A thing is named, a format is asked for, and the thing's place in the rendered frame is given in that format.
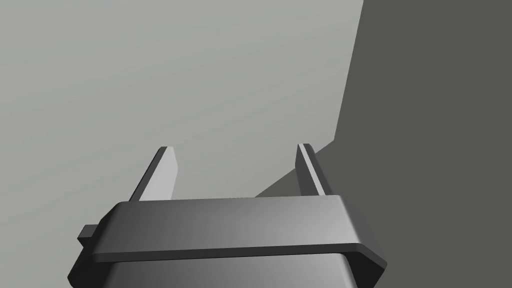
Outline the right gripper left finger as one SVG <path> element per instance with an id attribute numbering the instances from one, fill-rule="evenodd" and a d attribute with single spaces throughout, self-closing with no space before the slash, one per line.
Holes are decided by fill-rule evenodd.
<path id="1" fill-rule="evenodd" d="M 172 198 L 178 163 L 172 146 L 158 148 L 130 201 L 168 201 Z"/>

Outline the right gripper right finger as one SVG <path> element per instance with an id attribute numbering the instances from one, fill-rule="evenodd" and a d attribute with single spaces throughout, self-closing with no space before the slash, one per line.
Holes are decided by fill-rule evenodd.
<path id="1" fill-rule="evenodd" d="M 295 172 L 300 196 L 334 195 L 316 153 L 309 143 L 297 145 Z"/>

